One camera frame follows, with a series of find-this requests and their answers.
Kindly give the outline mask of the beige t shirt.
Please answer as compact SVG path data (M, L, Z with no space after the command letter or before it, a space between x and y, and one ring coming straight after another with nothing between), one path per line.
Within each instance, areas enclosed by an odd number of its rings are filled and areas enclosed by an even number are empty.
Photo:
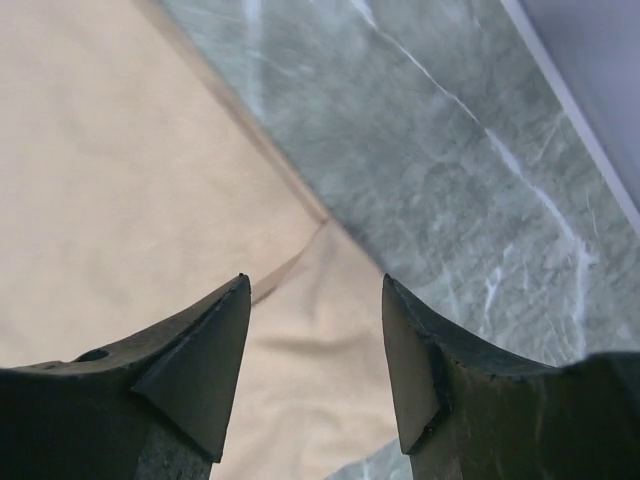
M382 276L148 1L1 5L1 362L79 354L229 279L252 315L217 479L407 479Z

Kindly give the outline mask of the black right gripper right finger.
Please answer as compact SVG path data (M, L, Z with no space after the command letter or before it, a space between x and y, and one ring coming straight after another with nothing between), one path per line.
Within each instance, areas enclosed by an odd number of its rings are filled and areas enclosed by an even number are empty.
M547 366L432 310L392 277L382 325L400 449L417 479L635 479L639 356Z

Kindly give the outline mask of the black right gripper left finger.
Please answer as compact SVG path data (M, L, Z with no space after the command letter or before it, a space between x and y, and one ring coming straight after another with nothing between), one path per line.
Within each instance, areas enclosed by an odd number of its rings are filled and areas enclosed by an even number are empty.
M5 479L206 479L221 460L251 285L73 361L1 372Z

